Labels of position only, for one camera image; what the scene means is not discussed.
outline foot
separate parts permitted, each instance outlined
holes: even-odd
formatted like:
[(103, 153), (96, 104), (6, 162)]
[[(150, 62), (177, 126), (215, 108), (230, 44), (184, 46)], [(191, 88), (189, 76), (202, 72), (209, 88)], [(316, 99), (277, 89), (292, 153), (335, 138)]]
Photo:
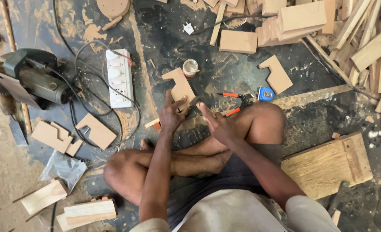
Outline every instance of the foot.
[(145, 139), (142, 139), (140, 141), (140, 150), (142, 151), (153, 151), (154, 149), (152, 149), (146, 142)]

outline plier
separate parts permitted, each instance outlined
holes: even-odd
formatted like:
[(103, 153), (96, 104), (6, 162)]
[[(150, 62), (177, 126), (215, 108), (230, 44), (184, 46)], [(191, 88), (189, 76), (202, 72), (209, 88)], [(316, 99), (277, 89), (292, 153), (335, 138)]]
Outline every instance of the plier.
[(250, 101), (249, 99), (250, 98), (255, 98), (252, 94), (248, 93), (246, 95), (243, 95), (243, 94), (237, 94), (237, 93), (227, 93), (227, 92), (218, 92), (217, 93), (218, 95), (222, 95), (222, 96), (228, 96), (228, 97), (234, 97), (234, 98), (240, 98), (242, 100), (242, 104), (234, 109), (233, 111), (227, 113), (225, 116), (226, 117), (229, 117), (230, 115), (234, 114), (234, 113), (237, 113), (239, 111), (241, 111), (242, 109), (252, 105), (255, 101), (252, 100)]

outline dark shorts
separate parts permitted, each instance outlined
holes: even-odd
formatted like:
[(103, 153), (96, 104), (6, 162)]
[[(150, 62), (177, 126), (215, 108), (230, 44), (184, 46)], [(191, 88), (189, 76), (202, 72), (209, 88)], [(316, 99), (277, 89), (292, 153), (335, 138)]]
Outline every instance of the dark shorts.
[[(276, 165), (281, 165), (282, 145), (252, 144), (251, 146)], [(222, 189), (243, 189), (268, 196), (248, 166), (237, 155), (232, 154), (217, 175), (205, 178), (173, 177), (167, 203), (167, 221), (170, 230), (182, 222), (190, 208), (198, 201)]]

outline white extension board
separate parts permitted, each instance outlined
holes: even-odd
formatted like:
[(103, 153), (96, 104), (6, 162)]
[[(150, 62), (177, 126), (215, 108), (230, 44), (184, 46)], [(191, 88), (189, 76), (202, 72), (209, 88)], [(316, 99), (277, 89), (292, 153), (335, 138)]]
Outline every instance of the white extension board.
[[(115, 51), (130, 58), (130, 53), (126, 49), (117, 49)], [(111, 50), (106, 51), (106, 60), (108, 65), (109, 85), (126, 97), (134, 100), (132, 69), (129, 66), (130, 61), (124, 56), (114, 54)], [(109, 88), (109, 93), (112, 108), (126, 108), (133, 106), (131, 101), (122, 97), (111, 88)]]

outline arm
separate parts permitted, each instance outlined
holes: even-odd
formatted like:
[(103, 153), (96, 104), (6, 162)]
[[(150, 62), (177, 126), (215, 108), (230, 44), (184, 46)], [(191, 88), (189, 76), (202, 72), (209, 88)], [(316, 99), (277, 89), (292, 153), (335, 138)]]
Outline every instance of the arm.
[(151, 218), (167, 220), (172, 140), (177, 128), (185, 120), (188, 113), (188, 108), (181, 113), (176, 112), (176, 109), (186, 102), (186, 96), (174, 104), (172, 104), (171, 99), (171, 90), (168, 90), (165, 106), (160, 111), (159, 116), (162, 130), (143, 186), (142, 200), (139, 205), (140, 222)]
[(293, 196), (306, 194), (285, 172), (270, 160), (261, 155), (245, 140), (235, 136), (236, 125), (222, 114), (216, 113), (216, 118), (210, 113), (204, 103), (200, 104), (203, 119), (209, 126), (211, 135), (219, 142), (229, 147), (251, 169), (260, 185), (285, 210), (286, 202)]

